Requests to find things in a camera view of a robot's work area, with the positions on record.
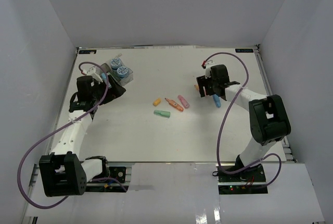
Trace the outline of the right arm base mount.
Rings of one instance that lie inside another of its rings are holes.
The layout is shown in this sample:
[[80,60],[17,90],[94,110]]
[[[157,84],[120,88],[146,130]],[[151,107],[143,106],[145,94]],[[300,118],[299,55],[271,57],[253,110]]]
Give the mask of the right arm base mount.
[[262,165],[248,168],[245,171],[228,175],[220,171],[212,173],[222,186],[255,186],[266,184],[266,176]]

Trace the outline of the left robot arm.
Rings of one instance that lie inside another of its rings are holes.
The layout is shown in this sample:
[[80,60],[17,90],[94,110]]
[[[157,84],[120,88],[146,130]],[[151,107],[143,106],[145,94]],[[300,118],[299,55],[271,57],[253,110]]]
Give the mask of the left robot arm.
[[101,81],[93,76],[76,80],[77,91],[69,104],[69,126],[62,133],[50,154],[43,155],[39,168],[45,195],[48,197],[82,195],[89,181],[106,181],[110,176],[107,159],[92,156],[79,160],[79,152],[89,125],[97,111],[96,105],[106,104],[125,93],[110,73],[102,74]]

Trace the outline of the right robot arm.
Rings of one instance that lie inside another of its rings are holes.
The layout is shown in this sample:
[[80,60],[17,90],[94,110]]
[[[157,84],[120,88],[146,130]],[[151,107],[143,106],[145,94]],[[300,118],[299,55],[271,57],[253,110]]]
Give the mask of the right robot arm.
[[246,148],[237,156],[235,165],[219,171],[228,175],[235,174],[242,182],[254,175],[252,167],[261,162],[266,153],[277,142],[291,132],[291,125],[279,95],[264,95],[247,89],[237,81],[229,79],[227,67],[213,61],[203,64],[205,75],[197,77],[201,97],[216,95],[229,102],[221,129],[231,107],[236,104],[249,113],[251,139]]

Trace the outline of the blue lidded jar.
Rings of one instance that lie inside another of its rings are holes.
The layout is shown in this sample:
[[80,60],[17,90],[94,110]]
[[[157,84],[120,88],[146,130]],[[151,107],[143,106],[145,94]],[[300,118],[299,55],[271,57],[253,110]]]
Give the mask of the blue lidded jar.
[[117,75],[120,79],[126,78],[130,75],[130,70],[126,66],[121,66],[117,69]]
[[119,67],[123,66],[123,62],[119,57],[115,57],[109,62],[111,69],[117,70]]

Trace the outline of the green transparent highlighter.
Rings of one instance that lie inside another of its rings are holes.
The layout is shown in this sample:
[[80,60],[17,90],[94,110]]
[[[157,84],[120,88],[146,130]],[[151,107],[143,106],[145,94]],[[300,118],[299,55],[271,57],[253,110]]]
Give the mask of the green transparent highlighter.
[[161,116],[164,118],[170,118],[171,113],[169,111],[164,111],[164,110],[154,110],[153,113],[157,116]]

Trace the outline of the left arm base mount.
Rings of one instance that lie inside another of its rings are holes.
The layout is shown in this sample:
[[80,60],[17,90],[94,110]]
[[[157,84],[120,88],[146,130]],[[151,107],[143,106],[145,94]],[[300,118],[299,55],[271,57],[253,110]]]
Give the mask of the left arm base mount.
[[127,168],[124,166],[110,166],[107,165],[105,169],[102,170],[102,173],[94,176],[89,183],[107,183],[117,184],[115,180],[119,181],[121,184],[126,182]]

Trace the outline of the orange highlighter cap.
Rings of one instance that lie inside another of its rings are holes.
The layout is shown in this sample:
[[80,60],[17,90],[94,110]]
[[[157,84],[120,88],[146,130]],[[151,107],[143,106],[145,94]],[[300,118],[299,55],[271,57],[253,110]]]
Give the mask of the orange highlighter cap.
[[159,105],[161,103],[161,98],[158,98],[158,99],[156,99],[154,102],[153,102],[153,105],[154,106],[157,106],[157,105]]

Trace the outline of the orange transparent highlighter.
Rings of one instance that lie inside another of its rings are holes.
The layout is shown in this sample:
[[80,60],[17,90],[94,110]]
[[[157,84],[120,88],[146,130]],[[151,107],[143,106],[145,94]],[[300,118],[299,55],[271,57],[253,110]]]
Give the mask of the orange transparent highlighter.
[[178,104],[176,101],[169,99],[169,98],[165,98],[165,100],[169,103],[169,105],[171,105],[173,108],[177,109],[180,112],[184,111],[184,108]]

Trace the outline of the pink transparent highlighter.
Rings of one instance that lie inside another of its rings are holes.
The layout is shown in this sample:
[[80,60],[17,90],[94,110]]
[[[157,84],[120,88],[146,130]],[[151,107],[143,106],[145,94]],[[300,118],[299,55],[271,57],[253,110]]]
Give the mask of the pink transparent highlighter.
[[185,100],[185,98],[182,95],[178,95],[178,100],[180,101],[180,103],[183,105],[184,108],[188,109],[189,108],[189,103],[187,100]]

